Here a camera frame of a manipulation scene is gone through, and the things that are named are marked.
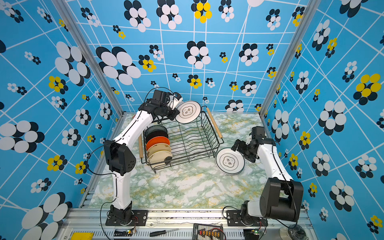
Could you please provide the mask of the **white plate green rim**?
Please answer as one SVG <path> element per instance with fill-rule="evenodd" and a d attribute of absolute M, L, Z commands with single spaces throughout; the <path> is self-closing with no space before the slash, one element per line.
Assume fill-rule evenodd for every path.
<path fill-rule="evenodd" d="M 201 113 L 201 105 L 196 101 L 186 101 L 177 107 L 179 114 L 175 120 L 181 124 L 193 122 Z"/>

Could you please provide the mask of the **black plate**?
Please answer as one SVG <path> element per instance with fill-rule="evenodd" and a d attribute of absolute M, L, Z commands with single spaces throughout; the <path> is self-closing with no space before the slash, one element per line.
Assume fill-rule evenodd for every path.
<path fill-rule="evenodd" d="M 151 139 L 156 138 L 156 137 L 168 138 L 169 135 L 168 135 L 168 133 L 166 131 L 163 131 L 163 130 L 155 130 L 155 131 L 152 131 L 152 132 L 146 132 L 146 142 L 148 142 Z"/>

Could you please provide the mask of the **clear plastic container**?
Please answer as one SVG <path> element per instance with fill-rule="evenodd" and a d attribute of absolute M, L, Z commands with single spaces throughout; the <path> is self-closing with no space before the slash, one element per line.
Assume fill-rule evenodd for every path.
<path fill-rule="evenodd" d="M 281 227 L 279 229 L 279 235 L 282 240 L 306 240 L 307 234 L 300 225 L 291 225 L 287 227 Z"/>

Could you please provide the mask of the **yellow box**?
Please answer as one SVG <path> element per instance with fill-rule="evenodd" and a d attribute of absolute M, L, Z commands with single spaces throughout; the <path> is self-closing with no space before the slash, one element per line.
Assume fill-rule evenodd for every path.
<path fill-rule="evenodd" d="M 73 233 L 71 240 L 92 240 L 94 233 Z"/>

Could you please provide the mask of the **black wire dish rack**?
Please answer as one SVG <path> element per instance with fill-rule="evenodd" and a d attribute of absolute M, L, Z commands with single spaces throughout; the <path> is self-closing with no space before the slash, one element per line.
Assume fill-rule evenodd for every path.
<path fill-rule="evenodd" d="M 224 143 L 213 114 L 207 106 L 202 106 L 200 115 L 190 123 L 164 120 L 161 125 L 168 130 L 172 158 L 152 163 L 146 151 L 146 139 L 141 140 L 139 147 L 141 163 L 150 166 L 154 173 L 177 165 L 213 158 Z"/>

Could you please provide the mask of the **cream plate with stamp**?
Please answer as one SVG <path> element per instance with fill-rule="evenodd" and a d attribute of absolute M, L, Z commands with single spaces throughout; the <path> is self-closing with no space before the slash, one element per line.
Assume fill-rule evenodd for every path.
<path fill-rule="evenodd" d="M 147 150 L 147 155 L 148 157 L 150 157 L 151 155 L 157 153 L 157 152 L 160 152 L 160 151 L 168 151 L 168 152 L 171 152 L 171 147 L 170 145 L 168 144 L 165 144 L 165 143 L 159 143 L 159 144 L 155 144 L 153 146 L 151 146 L 148 150 Z"/>

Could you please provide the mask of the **blue patterned grey plate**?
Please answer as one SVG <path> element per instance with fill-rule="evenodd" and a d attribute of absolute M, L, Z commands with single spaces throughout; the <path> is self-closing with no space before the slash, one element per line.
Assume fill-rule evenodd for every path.
<path fill-rule="evenodd" d="M 156 132 L 156 131 L 162 131 L 162 132 L 165 132 L 165 133 L 168 132 L 167 128 L 165 128 L 162 125 L 153 125 L 153 126 L 150 126 L 150 127 L 148 127 L 146 129 L 145 134 L 147 136 L 147 135 L 149 135 L 149 134 L 151 134 L 153 132 Z"/>

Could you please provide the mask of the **orange plate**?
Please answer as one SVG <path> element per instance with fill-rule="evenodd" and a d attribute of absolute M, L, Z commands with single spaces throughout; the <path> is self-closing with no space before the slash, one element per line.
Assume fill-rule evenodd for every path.
<path fill-rule="evenodd" d="M 170 145 L 170 140 L 167 137 L 158 136 L 150 139 L 146 144 L 146 149 L 148 150 L 156 144 L 167 144 Z"/>

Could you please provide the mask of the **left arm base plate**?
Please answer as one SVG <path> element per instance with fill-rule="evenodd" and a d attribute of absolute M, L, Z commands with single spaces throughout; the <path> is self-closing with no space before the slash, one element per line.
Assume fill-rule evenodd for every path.
<path fill-rule="evenodd" d="M 106 226 L 145 226 L 148 219 L 147 210 L 117 210 L 108 211 Z"/>

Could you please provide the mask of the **black terminal board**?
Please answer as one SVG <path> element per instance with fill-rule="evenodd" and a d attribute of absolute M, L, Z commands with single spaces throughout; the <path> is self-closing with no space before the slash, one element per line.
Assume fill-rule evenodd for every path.
<path fill-rule="evenodd" d="M 222 226 L 195 223 L 193 226 L 192 240 L 226 240 Z"/>

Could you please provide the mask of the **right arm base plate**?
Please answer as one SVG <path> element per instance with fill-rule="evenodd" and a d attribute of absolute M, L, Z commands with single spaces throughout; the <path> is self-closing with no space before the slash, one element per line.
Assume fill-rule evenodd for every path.
<path fill-rule="evenodd" d="M 229 227 L 267 227 L 268 221 L 261 217 L 242 217 L 240 210 L 225 210 L 224 216 Z"/>

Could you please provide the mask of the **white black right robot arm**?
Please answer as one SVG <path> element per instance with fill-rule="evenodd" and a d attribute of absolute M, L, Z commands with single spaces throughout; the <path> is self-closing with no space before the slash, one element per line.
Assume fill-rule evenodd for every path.
<path fill-rule="evenodd" d="M 250 226 L 256 218 L 297 222 L 300 216 L 304 188 L 294 181 L 283 166 L 277 152 L 277 143 L 267 138 L 265 128 L 252 128 L 251 142 L 236 140 L 231 151 L 255 163 L 260 160 L 267 174 L 267 181 L 259 201 L 245 201 L 241 207 L 241 219 Z"/>

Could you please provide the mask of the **black handled screwdriver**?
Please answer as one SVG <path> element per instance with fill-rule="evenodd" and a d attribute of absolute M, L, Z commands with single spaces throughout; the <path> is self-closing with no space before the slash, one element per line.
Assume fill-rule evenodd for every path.
<path fill-rule="evenodd" d="M 160 235 L 165 235 L 166 233 L 169 232 L 174 232 L 174 231 L 179 231 L 180 229 L 171 229 L 171 230 L 161 230 L 161 231 L 155 231 L 150 233 L 150 237 L 156 237 Z"/>

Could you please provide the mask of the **white plate green cloud outline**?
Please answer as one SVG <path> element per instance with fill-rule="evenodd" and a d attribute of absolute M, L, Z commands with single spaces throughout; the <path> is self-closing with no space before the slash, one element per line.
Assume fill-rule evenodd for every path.
<path fill-rule="evenodd" d="M 238 151 L 224 148 L 218 151 L 216 155 L 216 165 L 223 173 L 234 176 L 244 170 L 245 159 Z"/>

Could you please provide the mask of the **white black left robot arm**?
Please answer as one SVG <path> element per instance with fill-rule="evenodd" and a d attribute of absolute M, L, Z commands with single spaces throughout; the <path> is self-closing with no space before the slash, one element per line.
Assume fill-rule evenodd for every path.
<path fill-rule="evenodd" d="M 115 195 L 108 213 L 108 226 L 126 226 L 133 220 L 130 178 L 136 166 L 136 158 L 132 153 L 135 142 L 155 119 L 174 120 L 180 113 L 177 106 L 182 101 L 183 97 L 179 93 L 154 90 L 153 97 L 141 104 L 129 125 L 112 141 L 105 142 L 104 152 L 113 175 Z"/>

